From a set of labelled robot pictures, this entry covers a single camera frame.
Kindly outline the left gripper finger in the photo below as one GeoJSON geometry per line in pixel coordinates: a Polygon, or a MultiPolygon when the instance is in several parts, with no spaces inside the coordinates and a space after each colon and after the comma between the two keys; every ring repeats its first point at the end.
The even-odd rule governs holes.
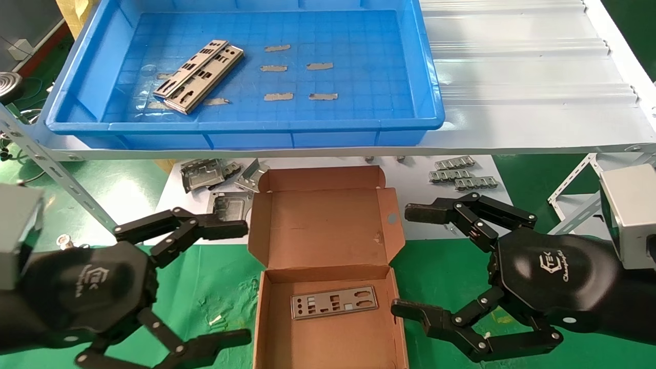
{"type": "Polygon", "coordinates": [[[164,268],[200,239],[231,240],[248,235],[248,231],[246,220],[220,220],[214,214],[173,208],[118,225],[113,235],[117,241],[136,245],[165,234],[164,240],[150,249],[155,266],[164,268]]]}
{"type": "MultiPolygon", "coordinates": [[[[200,368],[215,363],[222,350],[248,345],[252,341],[251,330],[239,329],[197,336],[183,342],[150,308],[141,309],[136,315],[140,326],[145,327],[159,343],[169,351],[153,368],[200,368]]],[[[110,342],[96,338],[75,358],[81,368],[147,368],[138,363],[106,355],[110,342]]]]}

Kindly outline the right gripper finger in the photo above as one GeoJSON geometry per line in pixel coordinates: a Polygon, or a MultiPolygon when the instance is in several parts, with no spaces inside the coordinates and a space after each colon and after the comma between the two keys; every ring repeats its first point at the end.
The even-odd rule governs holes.
{"type": "Polygon", "coordinates": [[[534,317],[528,318],[531,332],[489,338],[478,334],[474,325],[497,308],[504,298],[504,290],[493,286],[456,313],[440,306],[398,298],[392,301],[391,313],[419,322],[426,337],[450,342],[475,363],[548,354],[564,341],[558,330],[534,317]]]}
{"type": "Polygon", "coordinates": [[[436,198],[431,204],[408,203],[405,219],[410,222],[452,224],[485,253],[494,252],[499,234],[488,223],[506,230],[534,229],[537,216],[477,192],[461,198],[436,198]]]}

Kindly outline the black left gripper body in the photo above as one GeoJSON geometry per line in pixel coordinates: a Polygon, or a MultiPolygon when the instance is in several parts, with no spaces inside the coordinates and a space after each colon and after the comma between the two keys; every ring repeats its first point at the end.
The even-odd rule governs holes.
{"type": "Polygon", "coordinates": [[[154,262],[126,241],[34,254],[17,286],[2,291],[2,354],[120,343],[139,329],[157,288],[154,262]]]}

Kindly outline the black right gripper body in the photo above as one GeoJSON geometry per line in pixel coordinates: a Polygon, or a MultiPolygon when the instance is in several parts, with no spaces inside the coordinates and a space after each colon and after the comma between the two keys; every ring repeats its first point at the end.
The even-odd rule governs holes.
{"type": "Polygon", "coordinates": [[[498,240],[488,269],[521,324],[655,342],[654,270],[625,269],[610,241],[519,228],[498,240]]]}

